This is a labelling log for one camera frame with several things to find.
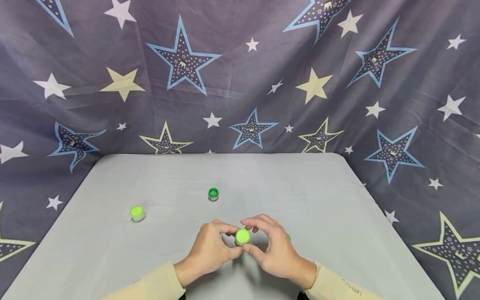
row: lime green lid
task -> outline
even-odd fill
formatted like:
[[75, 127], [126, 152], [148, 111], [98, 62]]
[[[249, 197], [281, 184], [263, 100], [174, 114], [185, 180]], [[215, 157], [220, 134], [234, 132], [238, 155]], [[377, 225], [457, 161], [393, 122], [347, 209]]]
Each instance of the lime green lid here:
[[237, 239], [238, 242], [245, 244], [245, 243], [248, 243], [248, 241], [250, 241], [250, 233], [246, 229], [240, 229], [235, 234], [235, 238]]

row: white star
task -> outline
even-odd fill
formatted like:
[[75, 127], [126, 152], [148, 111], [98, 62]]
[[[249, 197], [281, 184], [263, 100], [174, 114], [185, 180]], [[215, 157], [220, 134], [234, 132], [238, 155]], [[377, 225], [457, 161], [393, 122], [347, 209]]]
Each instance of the white star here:
[[347, 16], [346, 20], [338, 23], [338, 26], [343, 28], [342, 36], [340, 38], [342, 38], [344, 35], [346, 35], [347, 32], [349, 32], [349, 31], [354, 32], [354, 33], [358, 33], [359, 31], [357, 29], [357, 22], [360, 20], [360, 18], [362, 16], [363, 16], [363, 14], [354, 17], [354, 16], [352, 16], [352, 11], [350, 10], [348, 12], [348, 16]]
[[388, 222], [390, 222], [392, 226], [393, 226], [393, 223], [400, 222], [397, 220], [397, 218], [395, 218], [395, 210], [391, 213], [387, 212], [386, 210], [384, 210], [384, 212], [385, 212], [385, 217], [387, 217]]
[[3, 164], [7, 160], [16, 157], [24, 157], [28, 156], [27, 154], [23, 153], [22, 150], [24, 149], [24, 143], [21, 141], [17, 146], [10, 148], [5, 145], [0, 145], [0, 164]]
[[353, 152], [353, 150], [352, 150], [352, 146], [350, 146], [350, 147], [345, 147], [345, 152], [347, 152], [347, 153], [348, 153], [348, 155], [350, 155], [350, 153], [352, 153], [352, 152]]
[[130, 8], [130, 0], [127, 0], [124, 3], [120, 3], [117, 0], [112, 0], [112, 3], [113, 8], [104, 12], [104, 14], [117, 18], [120, 24], [120, 28], [123, 28], [123, 24], [125, 24], [126, 20], [137, 22], [128, 12], [128, 9]]
[[447, 97], [447, 104], [445, 104], [444, 106], [440, 107], [439, 111], [443, 111], [445, 114], [444, 114], [444, 121], [446, 119], [448, 119], [448, 117], [450, 117], [451, 114], [456, 114], [456, 115], [462, 115], [462, 112], [460, 111], [460, 109], [458, 108], [458, 106], [460, 104], [462, 104], [463, 100], [465, 100], [466, 97], [463, 97], [463, 98], [460, 98], [460, 99], [457, 99], [457, 100], [453, 100], [452, 97], [450, 95], [448, 95]]
[[377, 119], [378, 119], [378, 114], [381, 112], [381, 111], [384, 111], [385, 109], [384, 108], [381, 108], [379, 105], [378, 105], [378, 101], [377, 103], [375, 103], [374, 106], [365, 106], [366, 109], [368, 109], [368, 112], [365, 116], [369, 116], [369, 115], [374, 115]]
[[122, 130], [124, 130], [125, 128], [127, 128], [127, 123], [123, 123], [123, 124], [120, 124], [120, 123], [119, 123], [119, 127], [117, 128], [117, 130], [122, 131]]
[[220, 127], [220, 125], [218, 124], [218, 121], [220, 121], [222, 118], [216, 118], [213, 115], [213, 112], [211, 112], [209, 118], [203, 118], [203, 119], [208, 122], [208, 126], [207, 126], [207, 129], [208, 129], [212, 126]]
[[33, 82], [45, 89], [45, 99], [47, 99], [50, 95], [57, 95], [63, 99], [66, 99], [63, 95], [63, 91], [71, 88], [71, 86], [59, 84], [55, 79], [55, 76], [53, 76], [53, 73], [50, 73], [50, 77], [48, 77], [47, 81], [34, 80]]
[[257, 50], [257, 44], [258, 44], [258, 43], [259, 43], [259, 42], [255, 42], [255, 41], [253, 40], [253, 36], [252, 36], [252, 39], [250, 40], [250, 42], [246, 43], [246, 44], [248, 45], [248, 52], [250, 52], [251, 50], [255, 50], [255, 51], [256, 51], [256, 50]]
[[47, 208], [53, 207], [55, 210], [57, 210], [59, 204], [63, 203], [62, 201], [59, 201], [59, 195], [53, 199], [49, 198], [48, 201], [50, 201], [50, 203], [48, 204]]
[[460, 43], [463, 43], [466, 41], [466, 39], [461, 39], [462, 35], [458, 35], [455, 39], [449, 39], [448, 42], [450, 45], [448, 45], [447, 49], [454, 48], [455, 50], [458, 49], [458, 45]]
[[275, 94], [276, 89], [278, 89], [278, 88], [283, 84], [282, 81], [283, 81], [283, 79], [280, 80], [279, 83], [274, 84], [274, 85], [272, 86], [272, 89], [270, 90], [270, 92], [268, 92], [268, 94], [269, 94], [269, 93], [274, 93], [274, 94]]
[[435, 188], [436, 191], [438, 191], [438, 187], [439, 186], [443, 186], [440, 182], [438, 182], [438, 178], [433, 180], [431, 178], [430, 179], [430, 184], [428, 186], [433, 186]]

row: hand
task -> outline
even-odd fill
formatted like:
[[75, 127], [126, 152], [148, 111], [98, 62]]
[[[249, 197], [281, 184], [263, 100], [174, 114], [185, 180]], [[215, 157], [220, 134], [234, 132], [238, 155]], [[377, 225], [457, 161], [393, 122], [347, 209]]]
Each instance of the hand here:
[[234, 235], [239, 229], [220, 220], [203, 224], [190, 253], [175, 264], [180, 284], [186, 287], [199, 277], [218, 270], [229, 260], [238, 258], [243, 253], [242, 247], [227, 247], [220, 234]]
[[277, 220], [261, 214], [240, 222], [245, 225], [245, 229], [253, 229], [254, 233], [261, 230], [268, 236], [266, 252], [252, 244], [243, 246], [245, 252], [253, 257], [265, 272], [276, 277], [288, 278], [303, 289], [310, 289], [313, 286], [317, 266], [295, 251], [287, 232]]

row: cream star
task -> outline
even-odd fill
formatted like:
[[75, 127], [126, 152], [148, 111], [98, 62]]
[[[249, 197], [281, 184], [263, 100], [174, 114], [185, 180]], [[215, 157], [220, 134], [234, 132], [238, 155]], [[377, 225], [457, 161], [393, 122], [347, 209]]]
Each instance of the cream star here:
[[107, 68], [107, 70], [110, 73], [113, 83], [101, 89], [100, 92], [119, 92], [123, 102], [125, 102], [127, 101], [130, 91], [145, 91], [142, 89], [142, 87], [133, 82], [135, 80], [135, 76], [137, 75], [138, 69], [131, 71], [125, 76], [118, 74], [112, 69]]
[[50, 95], [57, 95], [60, 98], [63, 98], [66, 100], [65, 95], [63, 94], [63, 91], [71, 88], [71, 86], [69, 85], [59, 84], [55, 79], [55, 76], [53, 76], [53, 73], [50, 73], [50, 76], [48, 77], [47, 81], [34, 80], [33, 82], [45, 89], [45, 93], [44, 93], [45, 99], [47, 99], [48, 96]]
[[307, 104], [314, 96], [319, 96], [320, 98], [327, 99], [327, 95], [324, 91], [324, 85], [330, 80], [330, 78], [332, 78], [332, 76], [333, 75], [329, 75], [326, 77], [318, 78], [313, 68], [310, 70], [310, 78], [308, 82], [296, 86], [296, 88], [307, 92], [307, 96], [305, 97], [305, 104]]

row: right hand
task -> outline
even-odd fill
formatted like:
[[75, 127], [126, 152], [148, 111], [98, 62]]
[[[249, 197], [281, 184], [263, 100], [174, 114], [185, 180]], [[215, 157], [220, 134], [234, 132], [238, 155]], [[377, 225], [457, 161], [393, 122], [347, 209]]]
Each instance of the right hand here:
[[243, 250], [253, 257], [267, 273], [288, 278], [303, 289], [310, 289], [316, 278], [315, 263], [302, 258], [293, 248], [288, 234], [277, 220], [261, 214], [240, 221], [245, 229], [256, 233], [263, 231], [269, 239], [266, 252], [252, 244], [245, 244]]

